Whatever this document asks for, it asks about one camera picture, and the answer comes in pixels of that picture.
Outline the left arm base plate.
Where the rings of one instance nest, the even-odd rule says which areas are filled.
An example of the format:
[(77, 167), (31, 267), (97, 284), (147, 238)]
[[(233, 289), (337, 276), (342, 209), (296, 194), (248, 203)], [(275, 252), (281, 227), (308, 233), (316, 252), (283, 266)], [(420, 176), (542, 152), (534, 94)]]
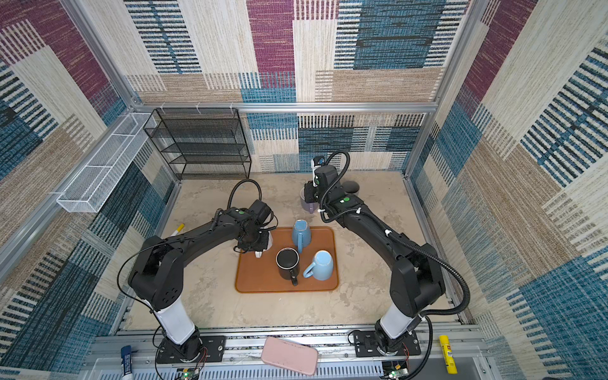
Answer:
[(203, 364), (219, 363), (223, 360), (226, 337), (200, 337), (194, 335), (183, 345), (164, 338), (156, 356), (157, 364)]

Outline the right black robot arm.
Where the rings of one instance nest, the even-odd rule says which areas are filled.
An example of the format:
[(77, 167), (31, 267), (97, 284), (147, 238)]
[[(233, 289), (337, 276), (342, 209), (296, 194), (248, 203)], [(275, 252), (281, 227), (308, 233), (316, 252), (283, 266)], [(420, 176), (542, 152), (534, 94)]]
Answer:
[[(340, 181), (350, 165), (350, 155), (346, 151), (341, 154), (346, 159), (341, 171), (331, 164), (337, 152), (311, 160), (313, 177), (304, 186), (305, 201), (319, 205), (323, 223), (336, 222), (353, 232), (389, 266), (392, 304), (375, 324), (375, 340), (379, 354), (392, 356), (422, 321), (432, 315), (447, 316), (464, 311), (470, 304), (470, 288), (456, 269), (439, 258), (433, 246), (418, 245), (405, 234), (397, 233), (359, 196), (346, 192)], [(446, 291), (444, 272), (459, 284), (462, 300), (450, 309), (432, 309), (430, 305)]]

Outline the grey mug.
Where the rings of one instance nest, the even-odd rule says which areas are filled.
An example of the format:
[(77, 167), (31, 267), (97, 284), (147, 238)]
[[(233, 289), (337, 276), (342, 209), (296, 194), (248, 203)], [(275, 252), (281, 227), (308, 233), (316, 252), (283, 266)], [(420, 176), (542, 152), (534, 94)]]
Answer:
[(359, 184), (354, 180), (345, 181), (342, 183), (342, 188), (345, 193), (352, 195), (358, 195), (360, 190)]

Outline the blue patterned mug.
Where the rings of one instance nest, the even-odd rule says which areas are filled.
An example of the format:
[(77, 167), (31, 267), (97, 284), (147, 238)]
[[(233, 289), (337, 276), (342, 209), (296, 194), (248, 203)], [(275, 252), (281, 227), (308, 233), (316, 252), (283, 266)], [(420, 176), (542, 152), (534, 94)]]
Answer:
[(296, 220), (292, 229), (292, 241), (298, 253), (302, 253), (312, 240), (312, 233), (306, 220)]

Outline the purple mug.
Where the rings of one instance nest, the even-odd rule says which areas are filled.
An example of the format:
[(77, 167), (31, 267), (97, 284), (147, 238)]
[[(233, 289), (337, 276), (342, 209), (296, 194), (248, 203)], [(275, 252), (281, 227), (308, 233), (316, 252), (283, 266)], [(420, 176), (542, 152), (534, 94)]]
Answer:
[(302, 206), (302, 209), (303, 209), (305, 212), (308, 212), (308, 213), (310, 213), (310, 214), (315, 213), (315, 212), (318, 210), (318, 203), (307, 204), (307, 203), (304, 201), (304, 194), (303, 194), (303, 193), (304, 193), (304, 187), (303, 187), (303, 188), (302, 188), (302, 190), (300, 191), (300, 201), (301, 201), (301, 206)]

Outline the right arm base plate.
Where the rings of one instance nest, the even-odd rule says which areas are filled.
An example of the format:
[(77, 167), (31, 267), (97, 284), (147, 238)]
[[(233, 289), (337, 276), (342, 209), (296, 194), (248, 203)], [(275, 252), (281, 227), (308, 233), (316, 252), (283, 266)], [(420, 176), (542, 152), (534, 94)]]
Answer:
[(375, 331), (352, 330), (347, 335), (350, 345), (353, 345), (356, 356), (361, 357), (380, 357), (380, 356), (419, 356), (421, 354), (420, 342), (417, 335), (412, 332), (405, 334), (403, 340), (394, 348), (382, 350), (376, 340)]

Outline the white faceted mug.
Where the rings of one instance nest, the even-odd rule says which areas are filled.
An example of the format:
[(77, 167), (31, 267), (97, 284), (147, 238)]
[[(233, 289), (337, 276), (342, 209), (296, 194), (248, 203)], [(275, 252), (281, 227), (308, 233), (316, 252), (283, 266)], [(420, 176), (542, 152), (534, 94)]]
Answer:
[(272, 235), (269, 234), (268, 238), (265, 241), (264, 247), (261, 248), (260, 250), (257, 250), (255, 252), (255, 257), (256, 258), (262, 258), (264, 252), (267, 251), (267, 250), (270, 250), (270, 248), (272, 248), (272, 244), (273, 244), (273, 238), (272, 238)]

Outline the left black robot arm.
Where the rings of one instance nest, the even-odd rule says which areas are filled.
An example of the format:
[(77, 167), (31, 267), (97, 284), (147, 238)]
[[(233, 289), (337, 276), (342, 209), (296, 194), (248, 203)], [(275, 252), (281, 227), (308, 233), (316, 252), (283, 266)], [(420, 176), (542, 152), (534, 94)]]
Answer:
[[(249, 207), (233, 207), (241, 185), (251, 183), (258, 191)], [(272, 246), (272, 209), (262, 200), (261, 186), (253, 179), (241, 180), (232, 189), (225, 209), (217, 209), (212, 221), (191, 231), (168, 238), (145, 240), (142, 249), (131, 256), (135, 261), (128, 285), (134, 300), (151, 310), (165, 337), (166, 351), (185, 363), (202, 356), (199, 329), (188, 316), (181, 300), (185, 267), (207, 251), (225, 242), (236, 241), (236, 253), (263, 253)]]

